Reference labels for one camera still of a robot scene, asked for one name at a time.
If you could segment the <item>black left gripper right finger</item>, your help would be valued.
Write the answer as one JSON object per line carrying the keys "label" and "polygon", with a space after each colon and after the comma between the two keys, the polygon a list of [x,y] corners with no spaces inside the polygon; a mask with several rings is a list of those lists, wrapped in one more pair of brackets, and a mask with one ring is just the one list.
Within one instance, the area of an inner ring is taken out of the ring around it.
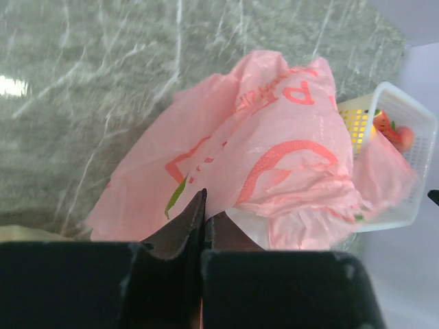
{"label": "black left gripper right finger", "polygon": [[385,328],[368,273],[339,251],[265,251],[225,214],[206,221],[204,328]]}

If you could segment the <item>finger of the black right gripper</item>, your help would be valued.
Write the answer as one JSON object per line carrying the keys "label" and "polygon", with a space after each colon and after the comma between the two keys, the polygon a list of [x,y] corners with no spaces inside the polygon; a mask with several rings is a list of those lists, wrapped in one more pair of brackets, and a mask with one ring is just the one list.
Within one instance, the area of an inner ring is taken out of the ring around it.
{"label": "finger of the black right gripper", "polygon": [[437,206],[439,206],[439,190],[430,190],[427,194],[428,198],[430,198],[430,200],[436,204]]}

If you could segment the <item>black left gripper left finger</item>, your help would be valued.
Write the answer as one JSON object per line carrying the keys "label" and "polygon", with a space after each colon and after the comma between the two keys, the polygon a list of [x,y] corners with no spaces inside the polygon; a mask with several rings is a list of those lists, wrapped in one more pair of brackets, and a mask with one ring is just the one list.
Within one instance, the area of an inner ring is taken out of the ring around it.
{"label": "black left gripper left finger", "polygon": [[206,196],[140,242],[2,243],[1,327],[196,327]]}

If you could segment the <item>fake peach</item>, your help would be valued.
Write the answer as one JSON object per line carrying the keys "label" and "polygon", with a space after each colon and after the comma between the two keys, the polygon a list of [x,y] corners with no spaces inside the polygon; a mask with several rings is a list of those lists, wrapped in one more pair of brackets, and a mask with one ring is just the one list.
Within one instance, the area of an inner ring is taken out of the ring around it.
{"label": "fake peach", "polygon": [[413,130],[408,126],[398,126],[395,134],[396,136],[392,144],[396,149],[401,153],[409,151],[412,148],[415,139]]}

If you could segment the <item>fake watermelon slice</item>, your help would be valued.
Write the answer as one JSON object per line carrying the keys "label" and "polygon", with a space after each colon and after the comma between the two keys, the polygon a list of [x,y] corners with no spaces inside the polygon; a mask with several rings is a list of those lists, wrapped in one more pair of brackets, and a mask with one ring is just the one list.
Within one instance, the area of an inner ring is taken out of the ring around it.
{"label": "fake watermelon slice", "polygon": [[383,110],[375,110],[373,125],[375,129],[384,135],[391,143],[401,142],[401,137],[396,132],[395,123],[389,120],[387,114]]}

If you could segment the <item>yellow fake bell pepper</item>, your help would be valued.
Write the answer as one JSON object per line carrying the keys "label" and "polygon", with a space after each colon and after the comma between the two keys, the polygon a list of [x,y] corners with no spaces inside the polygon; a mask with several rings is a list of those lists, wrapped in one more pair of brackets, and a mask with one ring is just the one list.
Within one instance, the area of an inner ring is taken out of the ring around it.
{"label": "yellow fake bell pepper", "polygon": [[360,153],[361,148],[377,133],[373,122],[369,119],[369,110],[340,110],[339,114],[351,135],[353,153],[354,156],[357,156]]}

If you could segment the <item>pink plastic bag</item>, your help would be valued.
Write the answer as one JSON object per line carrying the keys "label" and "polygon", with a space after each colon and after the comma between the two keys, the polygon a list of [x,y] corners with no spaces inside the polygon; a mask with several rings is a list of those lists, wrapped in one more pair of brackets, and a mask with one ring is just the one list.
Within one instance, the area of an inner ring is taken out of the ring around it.
{"label": "pink plastic bag", "polygon": [[177,93],[112,173],[86,221],[94,241],[140,241],[207,191],[270,249],[327,249],[364,201],[328,62],[253,51]]}

